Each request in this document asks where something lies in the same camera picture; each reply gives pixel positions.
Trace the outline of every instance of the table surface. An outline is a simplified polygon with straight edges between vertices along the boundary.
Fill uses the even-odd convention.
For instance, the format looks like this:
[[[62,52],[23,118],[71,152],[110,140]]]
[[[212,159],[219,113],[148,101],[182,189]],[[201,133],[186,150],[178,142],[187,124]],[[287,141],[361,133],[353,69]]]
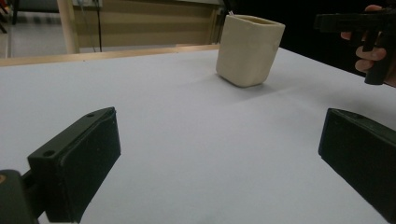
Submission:
[[[329,107],[395,129],[393,88],[279,49],[265,83],[240,89],[217,54],[0,68],[0,169],[26,172],[51,137],[115,106],[121,157],[81,223],[387,223],[318,144]]]

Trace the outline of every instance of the human hand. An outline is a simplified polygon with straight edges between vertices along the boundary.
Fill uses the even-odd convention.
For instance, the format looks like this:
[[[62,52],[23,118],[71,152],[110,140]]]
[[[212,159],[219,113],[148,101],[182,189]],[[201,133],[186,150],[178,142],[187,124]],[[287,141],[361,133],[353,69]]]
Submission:
[[[381,10],[382,7],[370,5],[365,11],[378,11]],[[341,33],[341,37],[344,39],[350,39],[350,32]],[[363,73],[367,73],[367,71],[373,67],[376,61],[380,61],[385,58],[387,55],[387,51],[382,48],[373,48],[372,51],[363,52],[363,47],[360,46],[356,49],[356,55],[360,57],[360,60],[357,60],[355,63],[355,68],[358,71]],[[390,86],[396,87],[396,58],[393,57],[392,63],[390,65],[389,73],[385,79],[385,82]]]

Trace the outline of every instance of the dark background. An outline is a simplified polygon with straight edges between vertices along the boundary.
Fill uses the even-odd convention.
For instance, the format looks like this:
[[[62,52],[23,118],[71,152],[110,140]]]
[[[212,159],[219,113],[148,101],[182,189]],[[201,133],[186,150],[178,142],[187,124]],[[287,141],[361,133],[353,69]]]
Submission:
[[[363,76],[356,71],[356,48],[340,34],[314,29],[317,14],[360,13],[369,5],[385,6],[385,0],[260,1],[233,0],[234,14],[278,21],[286,25],[280,47],[305,57]]]

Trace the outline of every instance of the gray floor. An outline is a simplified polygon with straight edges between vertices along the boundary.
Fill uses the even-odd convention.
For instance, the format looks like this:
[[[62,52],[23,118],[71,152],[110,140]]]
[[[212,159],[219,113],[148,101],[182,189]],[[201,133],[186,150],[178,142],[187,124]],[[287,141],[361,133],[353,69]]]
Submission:
[[[32,57],[66,54],[64,33],[58,13],[19,12],[17,24],[2,23],[0,57]]]

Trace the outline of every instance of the beige cup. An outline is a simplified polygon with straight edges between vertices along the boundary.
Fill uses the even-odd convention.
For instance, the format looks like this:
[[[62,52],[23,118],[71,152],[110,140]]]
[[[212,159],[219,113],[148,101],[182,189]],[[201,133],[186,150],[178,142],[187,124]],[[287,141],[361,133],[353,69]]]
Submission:
[[[265,19],[227,16],[221,35],[218,74],[238,87],[261,84],[267,79],[285,25]]]

